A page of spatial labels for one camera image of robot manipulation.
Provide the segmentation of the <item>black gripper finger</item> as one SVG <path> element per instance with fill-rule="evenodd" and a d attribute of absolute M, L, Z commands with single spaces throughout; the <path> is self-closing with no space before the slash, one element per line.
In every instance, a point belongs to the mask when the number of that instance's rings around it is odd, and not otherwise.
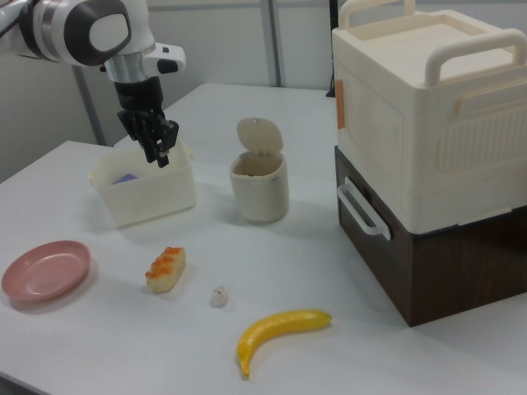
<path fill-rule="evenodd" d="M 157 144 L 157 164 L 163 168 L 169 164 L 168 154 L 170 149 L 176 144 L 180 126 L 177 122 L 167 119 L 160 120 L 158 128 Z"/>
<path fill-rule="evenodd" d="M 144 150 L 148 163 L 152 163 L 153 161 L 157 160 L 157 142 L 150 133 L 146 133 L 142 136 L 142 149 Z"/>

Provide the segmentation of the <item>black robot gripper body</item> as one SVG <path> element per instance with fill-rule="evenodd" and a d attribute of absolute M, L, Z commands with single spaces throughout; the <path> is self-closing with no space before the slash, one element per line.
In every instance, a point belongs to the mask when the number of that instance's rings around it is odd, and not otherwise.
<path fill-rule="evenodd" d="M 128 135 L 139 142 L 159 140 L 156 123 L 164 115 L 160 78 L 149 77 L 133 83 L 115 82 L 114 87 L 121 106 L 118 118 Z"/>

